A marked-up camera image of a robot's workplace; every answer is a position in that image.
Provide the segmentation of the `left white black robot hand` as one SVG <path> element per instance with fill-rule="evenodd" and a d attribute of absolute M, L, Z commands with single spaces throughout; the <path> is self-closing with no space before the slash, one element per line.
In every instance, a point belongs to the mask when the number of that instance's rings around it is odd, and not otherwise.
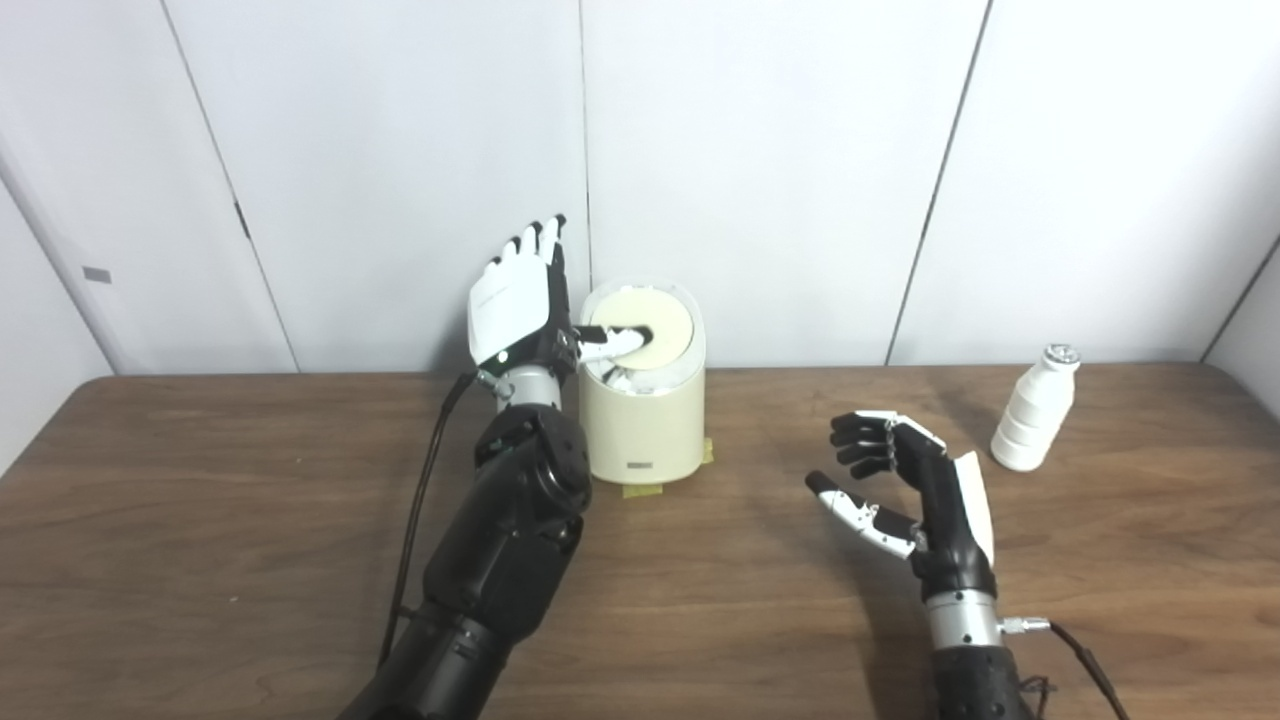
<path fill-rule="evenodd" d="M 520 368 L 558 383 L 582 363 L 634 354 L 654 340 L 649 325 L 576 325 L 570 315 L 564 250 L 567 220 L 556 214 L 509 238 L 468 292 L 468 351 L 494 378 Z"/>

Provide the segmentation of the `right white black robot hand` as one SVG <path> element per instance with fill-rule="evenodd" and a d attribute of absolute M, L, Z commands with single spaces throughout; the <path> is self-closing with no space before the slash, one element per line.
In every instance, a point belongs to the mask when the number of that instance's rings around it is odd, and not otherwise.
<path fill-rule="evenodd" d="M 895 411 L 855 411 L 829 423 L 836 460 L 855 480 L 891 473 L 914 489 L 922 518 L 873 503 L 823 471 L 805 484 L 855 536 L 909 562 L 923 600 L 974 591 L 997 597 L 989 507 L 980 471 L 963 469 L 947 445 Z"/>

